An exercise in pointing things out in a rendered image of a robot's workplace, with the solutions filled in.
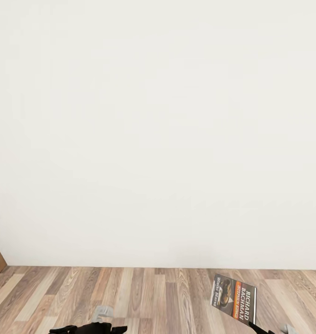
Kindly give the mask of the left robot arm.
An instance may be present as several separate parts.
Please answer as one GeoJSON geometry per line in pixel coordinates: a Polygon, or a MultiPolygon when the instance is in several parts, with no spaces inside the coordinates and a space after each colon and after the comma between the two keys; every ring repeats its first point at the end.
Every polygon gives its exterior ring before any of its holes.
{"type": "Polygon", "coordinates": [[[50,334],[123,334],[127,326],[113,327],[111,323],[103,322],[101,317],[113,317],[114,309],[108,306],[97,306],[91,319],[91,324],[77,327],[74,325],[59,326],[50,329],[50,334]]]}

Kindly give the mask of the hardback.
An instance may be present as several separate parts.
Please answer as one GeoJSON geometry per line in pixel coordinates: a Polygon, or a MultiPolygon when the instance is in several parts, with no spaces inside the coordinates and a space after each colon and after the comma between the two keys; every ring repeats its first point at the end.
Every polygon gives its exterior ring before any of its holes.
{"type": "Polygon", "coordinates": [[[257,288],[215,273],[210,305],[247,326],[256,324],[257,288]]]}

